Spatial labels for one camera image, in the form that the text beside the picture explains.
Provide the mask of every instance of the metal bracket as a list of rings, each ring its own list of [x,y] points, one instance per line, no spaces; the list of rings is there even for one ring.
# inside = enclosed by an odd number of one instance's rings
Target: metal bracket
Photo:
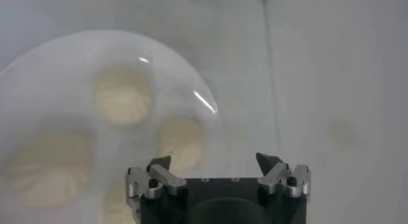
[[[150,175],[163,183],[170,195],[178,195],[180,190],[187,186],[187,180],[173,175],[159,164],[150,166]]]
[[[310,196],[310,170],[306,165],[297,165],[293,173],[283,183],[283,192],[288,197]]]
[[[278,162],[267,173],[267,175],[258,178],[258,184],[266,190],[268,195],[275,194],[279,184],[286,183],[286,178],[290,175],[291,170],[285,163]]]

